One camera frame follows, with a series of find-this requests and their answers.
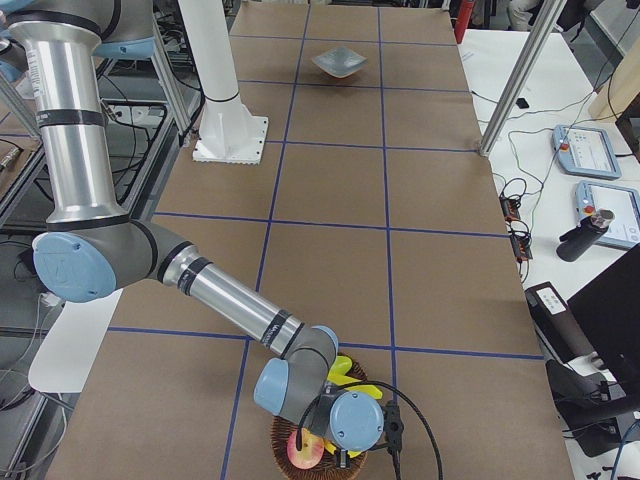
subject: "red object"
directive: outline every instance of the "red object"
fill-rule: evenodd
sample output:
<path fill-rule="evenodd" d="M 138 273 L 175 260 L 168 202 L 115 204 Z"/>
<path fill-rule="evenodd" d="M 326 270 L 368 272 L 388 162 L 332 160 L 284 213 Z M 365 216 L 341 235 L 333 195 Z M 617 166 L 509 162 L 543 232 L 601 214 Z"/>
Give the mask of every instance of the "red object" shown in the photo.
<path fill-rule="evenodd" d="M 469 19 L 471 18 L 471 12 L 473 11 L 473 6 L 475 5 L 475 3 L 475 0 L 464 0 L 462 2 L 462 5 L 460 5 L 458 19 L 456 20 L 456 28 L 453 30 L 456 35 L 456 43 L 458 45 L 462 43 L 464 33 L 467 31 L 467 27 L 469 26 Z"/>

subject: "sticker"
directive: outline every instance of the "sticker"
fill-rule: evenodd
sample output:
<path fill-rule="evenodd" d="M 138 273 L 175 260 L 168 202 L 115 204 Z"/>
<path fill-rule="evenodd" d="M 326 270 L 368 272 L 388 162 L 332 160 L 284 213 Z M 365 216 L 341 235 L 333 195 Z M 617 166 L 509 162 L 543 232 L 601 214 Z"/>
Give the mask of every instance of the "sticker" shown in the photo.
<path fill-rule="evenodd" d="M 550 287 L 538 290 L 538 296 L 549 312 L 551 312 L 551 315 L 556 315 L 567 310 L 556 295 L 556 292 Z"/>
<path fill-rule="evenodd" d="M 39 97 L 42 95 L 42 88 L 40 82 L 40 62 L 38 61 L 38 52 L 35 50 L 29 50 L 27 52 L 27 63 L 29 64 L 29 78 L 31 79 L 33 96 Z"/>

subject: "white bowl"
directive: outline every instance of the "white bowl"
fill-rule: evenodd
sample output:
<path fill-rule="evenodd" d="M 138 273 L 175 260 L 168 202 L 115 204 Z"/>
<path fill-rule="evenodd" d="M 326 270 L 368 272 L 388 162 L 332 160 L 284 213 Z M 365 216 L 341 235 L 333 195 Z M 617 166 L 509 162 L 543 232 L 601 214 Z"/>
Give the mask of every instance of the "white bowl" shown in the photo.
<path fill-rule="evenodd" d="M 313 57 L 311 61 L 329 75 L 345 78 L 360 70 L 367 63 L 367 58 L 347 47 L 336 47 Z"/>

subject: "apple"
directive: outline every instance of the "apple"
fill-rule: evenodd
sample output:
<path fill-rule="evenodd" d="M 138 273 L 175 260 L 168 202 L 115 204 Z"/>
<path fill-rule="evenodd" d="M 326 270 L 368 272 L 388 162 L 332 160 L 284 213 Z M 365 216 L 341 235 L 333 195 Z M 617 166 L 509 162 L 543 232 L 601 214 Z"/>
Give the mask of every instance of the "apple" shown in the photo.
<path fill-rule="evenodd" d="M 302 450 L 296 449 L 296 433 L 295 429 L 289 436 L 287 442 L 287 457 L 291 464 L 301 470 L 308 470 L 320 463 L 322 454 L 324 453 L 324 440 L 322 437 L 314 435 L 306 428 L 302 429 Z"/>

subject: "yellow object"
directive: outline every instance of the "yellow object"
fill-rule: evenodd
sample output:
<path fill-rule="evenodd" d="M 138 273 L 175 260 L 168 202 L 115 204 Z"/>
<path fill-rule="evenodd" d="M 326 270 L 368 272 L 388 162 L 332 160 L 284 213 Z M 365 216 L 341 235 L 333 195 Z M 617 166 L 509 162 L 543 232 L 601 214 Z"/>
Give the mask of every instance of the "yellow object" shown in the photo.
<path fill-rule="evenodd" d="M 327 380 L 329 380 L 331 383 L 335 383 L 338 386 L 360 381 L 357 378 L 352 378 L 352 377 L 347 377 L 346 375 L 331 373 L 331 371 L 329 371 Z M 368 395 L 371 395 L 375 400 L 380 400 L 382 398 L 382 392 L 380 391 L 380 389 L 378 389 L 378 387 L 375 387 L 373 385 L 356 385 L 356 386 L 347 388 L 347 390 L 366 393 Z"/>
<path fill-rule="evenodd" d="M 331 365 L 331 369 L 329 370 L 331 373 L 337 373 L 339 375 L 346 375 L 349 370 L 353 367 L 353 361 L 349 357 L 345 357 L 344 355 L 338 355 L 336 357 L 336 361 Z"/>
<path fill-rule="evenodd" d="M 329 452 L 331 455 L 334 455 L 336 453 L 336 450 L 338 450 L 338 447 L 336 447 L 333 443 L 331 443 L 329 440 L 327 440 L 326 438 L 324 439 L 324 449 Z M 349 454 L 349 458 L 356 458 L 358 455 L 360 455 L 362 452 L 352 452 L 349 451 L 347 452 Z"/>
<path fill-rule="evenodd" d="M 327 380 L 329 380 L 331 383 L 335 383 L 338 386 L 361 381 L 357 378 L 348 377 L 346 375 L 346 373 L 351 370 L 351 367 L 353 367 L 353 361 L 349 357 L 338 355 L 335 362 L 333 362 L 331 369 L 329 370 Z M 373 385 L 349 387 L 347 388 L 347 390 L 366 393 L 372 396 L 375 400 L 380 400 L 382 398 L 382 392 Z"/>

